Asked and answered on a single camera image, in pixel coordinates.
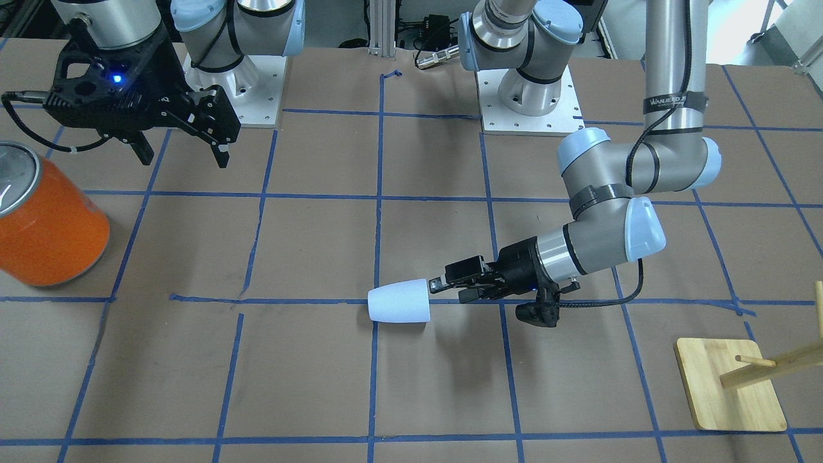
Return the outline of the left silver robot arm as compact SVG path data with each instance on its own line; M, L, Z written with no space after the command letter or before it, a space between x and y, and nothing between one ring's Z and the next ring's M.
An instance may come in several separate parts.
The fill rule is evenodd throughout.
M579 129L559 143L559 173L572 221L502 248L494 262L473 256L428 281L431 294L458 288L462 303L537 293L516 317L554 327L562 307L608 307L632 300L562 301L576 278L644 257L666 246L648 195L711 184L722 156L703 135L709 1L646 3L644 131L632 145L598 128ZM509 107L538 114L526 93L556 94L582 18L561 1L482 1L462 14L460 60L465 69L506 69Z

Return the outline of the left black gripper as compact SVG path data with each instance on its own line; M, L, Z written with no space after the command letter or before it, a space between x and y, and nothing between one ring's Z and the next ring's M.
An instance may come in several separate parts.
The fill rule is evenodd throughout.
M500 250L498 260L486 263L481 255L445 266L445 278L429 280L430 291L459 288L460 303L481 299L497 300L511 294L537 292L534 302L516 308L518 320L538 327L556 327L559 309L580 307L579 302L562 302L566 293L547 275L538 252L537 237L520 241Z

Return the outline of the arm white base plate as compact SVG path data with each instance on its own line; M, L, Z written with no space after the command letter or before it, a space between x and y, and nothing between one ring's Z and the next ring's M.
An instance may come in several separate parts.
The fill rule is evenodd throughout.
M195 90L220 85L230 99L244 128L273 128L280 114L289 59L279 56L247 56L237 67L221 73L207 73L191 66L186 56L183 73Z
M481 70L475 77L485 134L565 137L585 128L569 67L546 85L515 69Z

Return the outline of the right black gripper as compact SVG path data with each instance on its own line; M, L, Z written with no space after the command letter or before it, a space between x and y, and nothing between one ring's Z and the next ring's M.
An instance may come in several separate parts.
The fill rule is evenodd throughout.
M221 169L240 129L223 88L189 87L167 32L117 50L100 49L88 33L74 32L59 53L43 108L69 128L129 144L143 166L155 158L144 135L149 129L177 128L200 138Z

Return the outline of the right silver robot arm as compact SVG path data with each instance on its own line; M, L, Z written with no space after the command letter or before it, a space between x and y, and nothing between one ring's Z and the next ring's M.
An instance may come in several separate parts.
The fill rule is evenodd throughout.
M218 167L239 135L239 105L261 100L265 77L253 57L303 50L303 1L173 1L182 64L155 1L55 1L70 32L41 105L69 128L155 152L144 132L177 128L209 144Z

